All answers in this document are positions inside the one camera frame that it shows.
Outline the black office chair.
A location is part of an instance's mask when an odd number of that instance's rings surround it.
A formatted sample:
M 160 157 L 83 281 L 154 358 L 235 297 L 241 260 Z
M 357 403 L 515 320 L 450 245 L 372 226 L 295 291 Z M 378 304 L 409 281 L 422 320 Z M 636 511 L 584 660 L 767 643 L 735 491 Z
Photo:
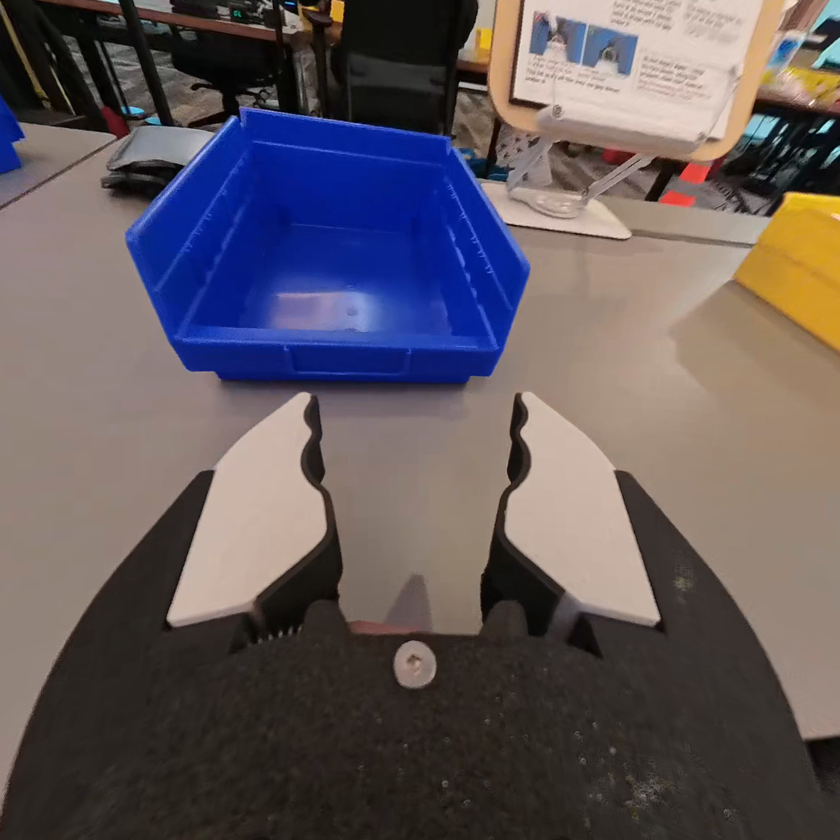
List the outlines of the black office chair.
M 335 119 L 449 137 L 477 1 L 349 1 L 329 52 Z
M 239 115 L 238 98 L 242 95 L 253 96 L 258 107 L 262 88 L 270 85 L 275 86 L 280 111 L 299 113 L 297 76 L 291 48 L 282 37 L 285 20 L 278 2 L 174 1 L 170 6 L 174 13 L 205 20 L 218 19 L 218 9 L 225 7 L 231 22 L 264 24 L 271 30 L 272 46 L 215 30 L 196 29 L 188 38 L 171 29 L 173 67 L 197 80 L 193 90 L 219 92 L 225 118 Z

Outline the blue plastic bin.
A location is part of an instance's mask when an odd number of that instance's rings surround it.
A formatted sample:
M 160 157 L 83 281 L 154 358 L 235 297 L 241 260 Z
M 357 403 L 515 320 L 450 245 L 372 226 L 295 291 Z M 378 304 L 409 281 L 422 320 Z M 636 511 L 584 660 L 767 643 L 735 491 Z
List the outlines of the blue plastic bin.
M 1 175 L 4 175 L 21 168 L 22 163 L 15 144 L 23 140 L 25 138 L 25 134 L 22 131 L 13 111 L 2 98 L 0 99 L 0 112 L 0 173 Z
M 465 384 L 530 265 L 444 136 L 242 109 L 125 235 L 185 368 Z

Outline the printed instruction sheet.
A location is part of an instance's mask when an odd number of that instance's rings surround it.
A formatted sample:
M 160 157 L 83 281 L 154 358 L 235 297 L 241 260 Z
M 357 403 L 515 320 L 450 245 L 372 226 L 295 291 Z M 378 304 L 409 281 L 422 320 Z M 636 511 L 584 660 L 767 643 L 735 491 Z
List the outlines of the printed instruction sheet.
M 511 101 L 603 132 L 722 140 L 762 6 L 522 2 Z

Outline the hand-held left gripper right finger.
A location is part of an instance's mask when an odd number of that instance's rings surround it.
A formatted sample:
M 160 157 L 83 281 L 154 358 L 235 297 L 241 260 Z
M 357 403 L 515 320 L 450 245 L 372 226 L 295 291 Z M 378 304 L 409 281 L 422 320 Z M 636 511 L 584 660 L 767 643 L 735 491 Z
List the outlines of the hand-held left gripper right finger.
M 480 577 L 482 633 L 572 638 L 597 617 L 657 629 L 661 615 L 616 468 L 532 392 L 514 396 L 508 485 Z

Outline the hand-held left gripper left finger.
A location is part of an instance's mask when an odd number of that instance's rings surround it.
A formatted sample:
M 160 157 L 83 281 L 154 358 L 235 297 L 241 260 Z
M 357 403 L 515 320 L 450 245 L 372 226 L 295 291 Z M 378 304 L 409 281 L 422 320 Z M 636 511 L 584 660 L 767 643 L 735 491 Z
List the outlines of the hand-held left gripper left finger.
M 217 462 L 166 621 L 172 628 L 246 617 L 259 636 L 299 629 L 336 601 L 343 574 L 323 485 L 318 398 L 300 392 Z

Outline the grey and black pouch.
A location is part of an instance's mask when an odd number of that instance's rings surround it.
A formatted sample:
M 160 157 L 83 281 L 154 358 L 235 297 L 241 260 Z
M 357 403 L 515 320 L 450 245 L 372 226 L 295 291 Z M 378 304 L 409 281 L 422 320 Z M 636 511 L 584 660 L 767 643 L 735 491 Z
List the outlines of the grey and black pouch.
M 122 140 L 106 163 L 100 185 L 111 193 L 151 200 L 213 138 L 201 129 L 142 125 Z

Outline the orange traffic cone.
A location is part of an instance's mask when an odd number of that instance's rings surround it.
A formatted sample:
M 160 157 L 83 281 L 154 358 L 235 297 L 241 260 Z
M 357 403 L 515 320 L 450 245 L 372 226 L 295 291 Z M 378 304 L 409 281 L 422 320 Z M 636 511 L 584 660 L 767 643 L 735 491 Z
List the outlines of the orange traffic cone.
M 658 203 L 673 207 L 693 207 L 711 170 L 711 163 L 687 163 L 683 171 L 665 188 Z

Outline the printed cardboard box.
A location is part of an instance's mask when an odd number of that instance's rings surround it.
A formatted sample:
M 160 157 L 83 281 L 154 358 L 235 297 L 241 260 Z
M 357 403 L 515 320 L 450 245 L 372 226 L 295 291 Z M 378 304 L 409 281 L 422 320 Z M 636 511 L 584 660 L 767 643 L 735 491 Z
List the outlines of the printed cardboard box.
M 532 187 L 549 186 L 552 183 L 550 147 L 543 148 L 540 143 L 541 139 L 536 135 L 514 129 L 506 122 L 500 125 L 495 146 L 496 168 L 505 172 L 505 180 L 516 171 L 523 159 L 528 162 L 533 149 L 539 149 L 540 156 L 531 161 L 521 183 Z

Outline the yellow plastic bin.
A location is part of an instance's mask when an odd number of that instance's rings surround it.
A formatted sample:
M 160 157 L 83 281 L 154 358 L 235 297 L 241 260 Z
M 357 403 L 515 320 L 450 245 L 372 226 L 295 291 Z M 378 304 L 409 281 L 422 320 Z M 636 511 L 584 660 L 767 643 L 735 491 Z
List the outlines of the yellow plastic bin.
M 787 193 L 733 279 L 839 351 L 839 197 Z

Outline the blue plastic crate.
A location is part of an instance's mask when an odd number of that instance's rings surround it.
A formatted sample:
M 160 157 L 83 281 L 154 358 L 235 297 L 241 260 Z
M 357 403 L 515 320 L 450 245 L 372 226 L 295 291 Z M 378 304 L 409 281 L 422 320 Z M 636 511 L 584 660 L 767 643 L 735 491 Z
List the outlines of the blue plastic crate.
M 457 151 L 476 178 L 502 183 L 507 181 L 509 168 L 499 165 L 494 158 L 480 157 L 475 150 L 470 148 L 458 148 Z

